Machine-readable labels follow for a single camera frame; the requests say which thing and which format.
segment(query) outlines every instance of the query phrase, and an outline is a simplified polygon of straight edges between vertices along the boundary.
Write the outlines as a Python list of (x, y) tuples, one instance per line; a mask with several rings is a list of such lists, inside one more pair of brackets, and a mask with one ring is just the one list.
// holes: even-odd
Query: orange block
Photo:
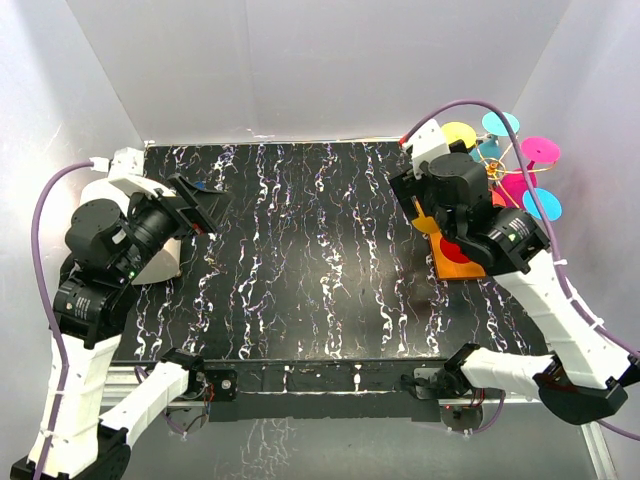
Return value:
[(440, 232), (429, 235), (436, 275), (440, 280), (473, 280), (487, 276), (484, 269), (475, 262), (456, 263), (445, 257), (440, 248), (441, 238)]

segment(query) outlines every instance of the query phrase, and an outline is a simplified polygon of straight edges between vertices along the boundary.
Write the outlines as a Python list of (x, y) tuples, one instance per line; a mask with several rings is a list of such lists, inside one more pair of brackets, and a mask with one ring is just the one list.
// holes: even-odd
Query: magenta disc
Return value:
[[(531, 181), (533, 182), (533, 186), (538, 186), (538, 179), (536, 178), (535, 173), (530, 173)], [(508, 195), (504, 193), (504, 191), (498, 187), (497, 192), (504, 198), (504, 201), (507, 204), (507, 207), (520, 207), (522, 208), (522, 196), (524, 192), (527, 191), (527, 183), (524, 181), (524, 175), (522, 173), (510, 173), (505, 175), (502, 179), (502, 187), (509, 192), (509, 195), (513, 197), (513, 199), (518, 202), (518, 205), (515, 205)]]
[(548, 138), (529, 137), (521, 144), (522, 153), (535, 163), (556, 163), (560, 158), (560, 147)]

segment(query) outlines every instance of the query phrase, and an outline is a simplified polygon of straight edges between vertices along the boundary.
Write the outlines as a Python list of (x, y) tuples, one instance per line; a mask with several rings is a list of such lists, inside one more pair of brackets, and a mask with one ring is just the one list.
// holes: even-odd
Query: gray floor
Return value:
[(397, 419), (285, 419), (209, 424), (183, 442), (156, 420), (135, 446), (124, 478), (573, 480), (596, 475), (578, 427), (539, 404), (512, 404), (492, 429), (470, 440)]

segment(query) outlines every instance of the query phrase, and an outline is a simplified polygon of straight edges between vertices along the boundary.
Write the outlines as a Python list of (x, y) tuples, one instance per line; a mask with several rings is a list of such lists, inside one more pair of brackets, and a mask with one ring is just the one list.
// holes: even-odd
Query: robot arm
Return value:
[[(53, 301), (68, 356), (67, 382), (58, 392), (62, 361), (54, 342), (41, 428), (29, 455), (13, 465), (12, 479), (33, 478), (43, 451), (43, 478), (120, 478), (151, 421), (174, 398), (202, 390), (203, 360), (174, 349), (129, 397), (98, 417), (109, 364), (136, 299), (132, 281), (168, 239), (214, 233), (230, 203), (228, 193), (197, 188), (179, 175), (168, 181), (173, 190), (133, 175), (110, 178), (130, 197), (126, 216), (107, 199), (74, 212), (65, 237), (74, 266)], [(54, 408), (56, 426), (48, 431)]]
[(560, 288), (542, 229), (522, 210), (494, 206), (485, 168), (461, 142), (446, 145), (441, 133), (430, 120), (405, 143), (413, 165), (391, 179), (391, 187), (409, 220), (418, 216), (418, 205), (520, 302), (551, 354), (512, 355), (467, 344), (432, 379), (434, 388), (448, 385), (454, 395), (472, 387), (518, 393), (576, 425), (613, 415), (627, 399), (624, 387), (640, 380), (638, 359), (580, 318)]

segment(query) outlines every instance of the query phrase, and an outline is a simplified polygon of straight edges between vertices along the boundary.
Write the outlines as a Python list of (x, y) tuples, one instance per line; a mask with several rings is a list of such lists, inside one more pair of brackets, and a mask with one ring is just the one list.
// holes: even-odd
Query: table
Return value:
[(468, 341), (545, 353), (490, 278), (436, 279), (387, 181), (408, 164), (395, 142), (149, 148), (149, 178), (235, 198), (219, 233), (183, 242), (181, 277), (141, 288), (117, 359), (172, 346), (228, 361), (446, 358)]

